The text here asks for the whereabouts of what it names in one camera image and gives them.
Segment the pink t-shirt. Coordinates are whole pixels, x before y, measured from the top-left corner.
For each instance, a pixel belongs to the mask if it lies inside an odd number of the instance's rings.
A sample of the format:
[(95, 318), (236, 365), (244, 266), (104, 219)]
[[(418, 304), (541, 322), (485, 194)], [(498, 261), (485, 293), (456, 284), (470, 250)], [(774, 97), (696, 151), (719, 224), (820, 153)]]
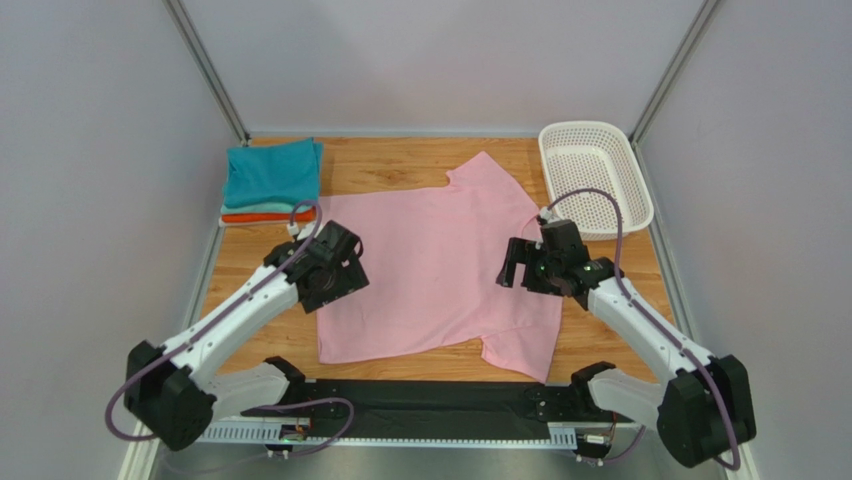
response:
[(471, 339), (489, 364), (543, 382), (563, 300), (497, 281), (510, 239), (532, 239), (538, 206), (491, 156), (443, 187), (324, 197), (327, 220), (358, 235), (368, 285), (317, 314), (318, 358), (345, 364)]

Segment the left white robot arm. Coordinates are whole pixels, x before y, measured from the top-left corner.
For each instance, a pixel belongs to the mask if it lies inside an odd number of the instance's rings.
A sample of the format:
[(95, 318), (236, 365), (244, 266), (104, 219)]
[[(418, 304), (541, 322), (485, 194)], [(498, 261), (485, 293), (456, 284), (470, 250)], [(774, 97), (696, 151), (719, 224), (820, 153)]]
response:
[(206, 317), (160, 345), (142, 341), (129, 352), (117, 399), (170, 450), (189, 447), (227, 417), (305, 409), (297, 395), (305, 377), (280, 357), (237, 373), (218, 372), (281, 313), (295, 306), (311, 313), (368, 286), (355, 233), (335, 221), (293, 233)]

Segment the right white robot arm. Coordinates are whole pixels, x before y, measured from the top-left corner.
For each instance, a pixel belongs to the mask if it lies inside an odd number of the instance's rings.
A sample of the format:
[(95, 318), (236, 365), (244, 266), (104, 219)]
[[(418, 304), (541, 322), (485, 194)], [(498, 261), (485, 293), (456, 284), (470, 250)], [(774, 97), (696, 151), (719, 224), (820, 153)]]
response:
[(753, 440), (757, 425), (749, 375), (733, 355), (698, 345), (654, 310), (615, 260), (592, 258), (570, 220), (543, 223), (539, 240), (509, 239), (498, 285), (572, 298), (617, 333), (650, 368), (653, 383), (599, 362), (573, 374), (581, 400), (658, 434), (668, 453), (692, 468)]

